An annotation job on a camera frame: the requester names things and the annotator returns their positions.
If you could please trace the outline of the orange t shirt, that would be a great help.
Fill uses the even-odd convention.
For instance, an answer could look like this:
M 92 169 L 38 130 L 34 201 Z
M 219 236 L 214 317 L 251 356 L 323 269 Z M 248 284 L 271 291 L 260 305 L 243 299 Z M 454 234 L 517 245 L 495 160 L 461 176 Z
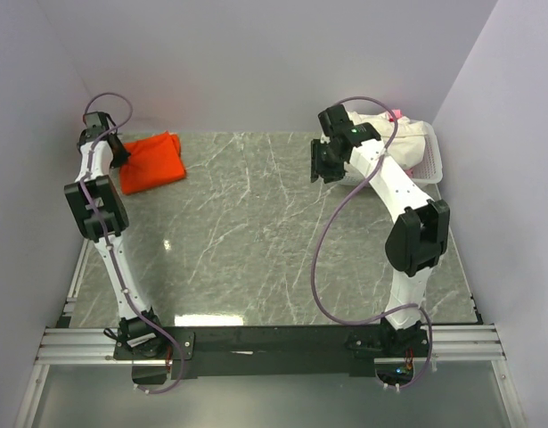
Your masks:
M 121 191 L 125 195 L 140 193 L 186 178 L 177 134 L 165 132 L 124 143 L 130 153 L 119 169 Z

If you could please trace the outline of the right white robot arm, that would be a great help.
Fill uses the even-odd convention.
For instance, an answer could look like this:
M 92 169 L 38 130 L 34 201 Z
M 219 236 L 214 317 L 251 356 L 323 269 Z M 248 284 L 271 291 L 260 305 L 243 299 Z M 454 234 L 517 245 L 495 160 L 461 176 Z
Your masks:
M 390 325 L 380 333 L 380 347 L 398 356 L 411 344 L 407 329 L 421 320 L 421 305 L 429 277 L 445 254 L 450 208 L 435 201 L 408 176 L 414 161 L 395 156 L 393 144 L 408 140 L 423 144 L 424 124 L 398 117 L 394 111 L 370 116 L 335 104 L 320 112 L 322 136 L 311 142 L 311 179 L 335 183 L 353 170 L 380 197 L 393 222 L 385 254 L 393 268 L 389 303 L 384 311 Z

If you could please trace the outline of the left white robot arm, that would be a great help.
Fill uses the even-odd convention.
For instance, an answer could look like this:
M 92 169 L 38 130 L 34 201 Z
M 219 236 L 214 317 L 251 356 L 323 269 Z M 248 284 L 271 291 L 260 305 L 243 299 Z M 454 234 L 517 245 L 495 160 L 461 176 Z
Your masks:
M 73 183 L 64 186 L 64 195 L 79 233 L 94 245 L 107 269 L 118 303 L 119 328 L 135 337 L 135 347 L 143 356 L 156 358 L 164 352 L 167 337 L 153 327 L 159 320 L 128 261 L 129 219 L 110 178 L 110 171 L 123 166 L 130 153 L 108 113 L 87 112 L 83 120 L 79 172 Z

